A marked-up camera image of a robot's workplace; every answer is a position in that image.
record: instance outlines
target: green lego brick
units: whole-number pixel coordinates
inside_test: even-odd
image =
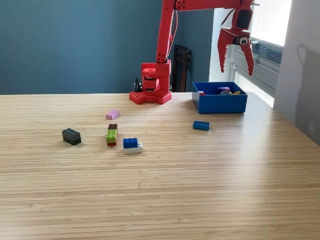
[[[118,130],[108,130],[108,133],[106,134],[106,142],[108,144],[114,144],[117,142],[117,135]]]

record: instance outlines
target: red robot base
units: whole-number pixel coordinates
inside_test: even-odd
[[[221,71],[225,71],[225,61],[228,45],[239,45],[244,52],[248,74],[254,69],[253,53],[249,29],[253,11],[251,5],[254,0],[163,0],[162,17],[159,29],[156,63],[141,65],[142,91],[132,91],[129,98],[136,104],[158,103],[164,104],[172,98],[170,92],[171,60],[168,59],[178,26],[178,11],[193,11],[204,9],[232,9],[221,24],[218,40],[218,52]],[[223,28],[222,25],[234,12],[232,27]],[[172,23],[175,13],[175,27],[173,34]]]
[[[141,65],[142,91],[132,91],[130,100],[136,104],[164,104],[171,100],[170,88],[171,60],[167,63],[143,63]]]

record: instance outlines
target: white wall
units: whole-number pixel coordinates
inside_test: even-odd
[[[209,82],[228,82],[230,79],[230,54],[231,46],[229,46],[227,52],[227,58],[225,60],[224,73],[221,72],[220,60],[218,53],[218,39],[220,35],[220,24],[230,12],[230,9],[217,8],[214,10],[213,17],[213,32],[212,32],[212,47],[211,47],[211,60],[210,60],[210,75]],[[232,16],[229,16],[228,20],[223,25],[224,27],[232,26]]]
[[[320,144],[320,0],[292,0],[274,108]]]

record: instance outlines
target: blue wall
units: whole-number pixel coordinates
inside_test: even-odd
[[[193,70],[188,77],[187,91],[191,91],[192,82],[208,82],[214,26],[214,10],[181,12],[182,45],[192,51]]]
[[[141,63],[155,60],[161,8],[161,0],[0,0],[0,94],[129,92]],[[193,80],[207,81],[213,17],[179,15],[175,44],[193,51]]]

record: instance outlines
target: window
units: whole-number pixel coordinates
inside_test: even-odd
[[[245,85],[244,88],[259,88],[273,98],[276,94],[292,0],[255,0],[255,3],[260,6],[253,6],[249,29],[254,59],[253,75],[248,75],[247,61],[240,46],[233,45],[230,81]],[[247,91],[256,92],[260,98],[264,96],[260,91]]]
[[[292,0],[256,0],[251,36],[279,46],[285,45]]]

